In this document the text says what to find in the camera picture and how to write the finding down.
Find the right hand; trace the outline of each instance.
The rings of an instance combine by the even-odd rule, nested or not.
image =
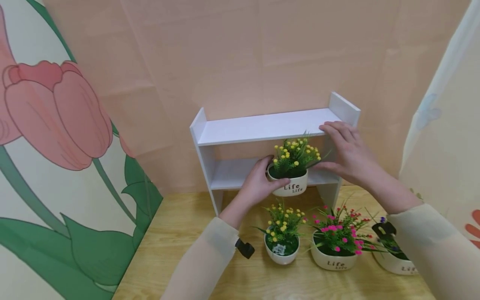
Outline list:
[[[336,162],[320,162],[313,168],[334,172],[364,189],[387,175],[356,128],[340,121],[325,122],[319,128],[332,138],[337,158]]]

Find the pink backdrop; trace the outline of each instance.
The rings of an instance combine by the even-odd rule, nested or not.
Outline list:
[[[337,91],[397,175],[411,118],[469,0],[45,0],[161,193],[206,190],[189,125],[322,108]],[[271,142],[219,147],[269,154]]]

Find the sleeve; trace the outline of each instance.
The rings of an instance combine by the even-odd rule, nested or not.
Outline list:
[[[238,231],[218,217],[180,260],[162,300],[208,299],[235,253]]]
[[[480,297],[480,251],[428,204],[388,216],[396,241],[439,300]]]

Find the pink tulip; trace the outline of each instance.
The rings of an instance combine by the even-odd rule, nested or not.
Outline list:
[[[113,139],[110,118],[92,87],[72,61],[16,64],[1,21],[0,145],[23,136],[60,167],[88,167]]]

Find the shelf side panel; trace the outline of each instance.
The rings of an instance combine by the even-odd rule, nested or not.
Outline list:
[[[357,127],[360,118],[360,109],[345,98],[336,92],[332,92],[328,107],[341,121]]]

